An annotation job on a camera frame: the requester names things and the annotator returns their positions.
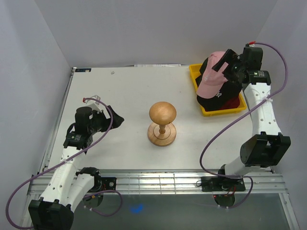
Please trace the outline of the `pink baseball cap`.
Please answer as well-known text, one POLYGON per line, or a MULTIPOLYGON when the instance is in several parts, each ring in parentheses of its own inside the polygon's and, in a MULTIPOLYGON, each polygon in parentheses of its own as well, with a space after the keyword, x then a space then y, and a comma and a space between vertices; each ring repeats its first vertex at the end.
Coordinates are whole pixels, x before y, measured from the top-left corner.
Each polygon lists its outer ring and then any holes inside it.
POLYGON ((228 66, 224 63, 218 71, 213 70, 213 66, 217 64, 225 54, 225 51, 216 51, 209 55, 207 66, 202 74, 201 82, 197 89, 197 95, 204 99, 213 98, 221 89, 223 84, 227 82, 223 71, 228 66))

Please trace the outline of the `black baseball cap white logo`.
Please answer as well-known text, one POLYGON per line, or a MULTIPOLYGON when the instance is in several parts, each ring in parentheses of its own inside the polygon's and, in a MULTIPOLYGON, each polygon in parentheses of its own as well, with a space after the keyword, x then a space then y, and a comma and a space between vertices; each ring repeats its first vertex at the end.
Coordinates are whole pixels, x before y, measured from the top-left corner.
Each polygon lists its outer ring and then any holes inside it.
POLYGON ((238 97, 241 90, 240 84, 227 81, 213 98, 205 99, 197 96, 197 101, 206 111, 220 110, 228 100, 238 97))

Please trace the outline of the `red baseball cap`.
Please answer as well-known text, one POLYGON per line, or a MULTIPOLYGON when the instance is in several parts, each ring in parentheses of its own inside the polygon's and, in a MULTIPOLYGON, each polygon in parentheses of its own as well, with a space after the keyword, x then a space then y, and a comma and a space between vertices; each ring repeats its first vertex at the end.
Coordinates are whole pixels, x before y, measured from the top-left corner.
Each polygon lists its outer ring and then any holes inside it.
POLYGON ((235 108, 238 108, 239 105, 240 105, 239 97, 234 97, 228 100, 220 109, 221 110, 235 109, 235 108))

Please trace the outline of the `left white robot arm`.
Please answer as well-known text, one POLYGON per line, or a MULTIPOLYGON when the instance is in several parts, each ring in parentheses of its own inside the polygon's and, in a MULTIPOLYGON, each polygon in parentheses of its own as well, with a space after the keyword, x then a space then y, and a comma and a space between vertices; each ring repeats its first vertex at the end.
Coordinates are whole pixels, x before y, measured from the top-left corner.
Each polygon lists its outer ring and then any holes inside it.
POLYGON ((124 118, 107 106, 110 118, 96 104, 76 110, 75 121, 67 129, 63 143, 60 166, 38 200, 32 200, 28 211, 36 230, 69 230, 72 227, 74 211, 84 199, 98 197, 102 202, 101 191, 107 190, 107 180, 100 176, 95 167, 79 168, 87 154, 87 147, 93 142, 94 134, 106 133, 118 128, 124 118))

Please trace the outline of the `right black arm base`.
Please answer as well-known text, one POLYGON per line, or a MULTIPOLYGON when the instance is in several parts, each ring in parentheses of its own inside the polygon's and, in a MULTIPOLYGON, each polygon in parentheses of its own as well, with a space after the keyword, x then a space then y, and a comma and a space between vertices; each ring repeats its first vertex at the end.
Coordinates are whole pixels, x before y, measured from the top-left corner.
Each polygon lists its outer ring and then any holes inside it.
POLYGON ((196 182, 197 187, 201 187, 203 192, 215 191, 239 191, 246 190, 243 179, 230 179, 217 176, 204 176, 196 182))

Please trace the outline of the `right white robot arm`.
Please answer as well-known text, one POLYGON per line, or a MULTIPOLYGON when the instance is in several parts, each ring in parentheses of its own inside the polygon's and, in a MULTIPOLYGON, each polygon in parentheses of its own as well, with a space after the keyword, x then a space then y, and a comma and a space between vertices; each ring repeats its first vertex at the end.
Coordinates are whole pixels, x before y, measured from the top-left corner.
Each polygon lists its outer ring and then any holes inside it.
POLYGON ((291 145, 289 136, 282 134, 275 119, 271 99, 271 78, 261 70, 263 50, 246 44, 242 54, 228 49, 212 67, 222 72, 227 80, 239 83, 248 105, 252 121, 252 135, 240 148, 239 157, 221 167, 217 186, 228 190, 234 185, 233 177, 243 177, 254 169, 276 166, 291 145))

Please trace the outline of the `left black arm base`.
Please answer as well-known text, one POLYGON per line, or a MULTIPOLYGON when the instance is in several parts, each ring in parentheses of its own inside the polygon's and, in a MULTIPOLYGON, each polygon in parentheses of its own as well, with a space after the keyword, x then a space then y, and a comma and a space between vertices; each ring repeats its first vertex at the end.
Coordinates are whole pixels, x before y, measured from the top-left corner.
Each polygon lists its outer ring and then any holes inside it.
POLYGON ((96 177, 94 178, 94 186, 89 190, 89 193, 100 192, 105 190, 116 190, 116 177, 96 177))

